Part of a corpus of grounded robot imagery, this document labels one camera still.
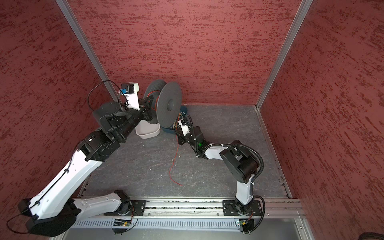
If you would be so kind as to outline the black cable spool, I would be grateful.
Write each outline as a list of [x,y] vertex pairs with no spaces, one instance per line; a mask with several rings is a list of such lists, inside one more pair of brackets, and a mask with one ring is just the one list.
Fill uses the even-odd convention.
[[160,124],[170,128],[178,118],[182,105],[182,90],[177,82],[153,81],[146,89],[144,97],[153,96],[150,124]]

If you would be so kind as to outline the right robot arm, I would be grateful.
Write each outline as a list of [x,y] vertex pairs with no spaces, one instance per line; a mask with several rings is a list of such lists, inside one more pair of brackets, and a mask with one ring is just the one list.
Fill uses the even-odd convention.
[[261,155],[238,140],[229,144],[211,143],[204,138],[199,127],[190,130],[189,127],[182,126],[175,130],[175,134],[178,144],[189,144],[197,158],[223,161],[237,181],[235,210],[242,216],[248,215],[255,201],[254,181],[264,169]]

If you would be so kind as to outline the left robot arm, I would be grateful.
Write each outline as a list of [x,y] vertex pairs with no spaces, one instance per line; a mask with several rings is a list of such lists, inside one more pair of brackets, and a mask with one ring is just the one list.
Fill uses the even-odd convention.
[[18,204],[20,214],[29,218],[29,234],[55,237],[76,222],[96,215],[134,215],[131,199],[122,190],[91,199],[73,199],[72,195],[126,141],[140,121],[152,120],[151,104],[151,98],[141,99],[135,110],[110,102],[93,112],[100,127],[79,142],[70,161],[39,194]]

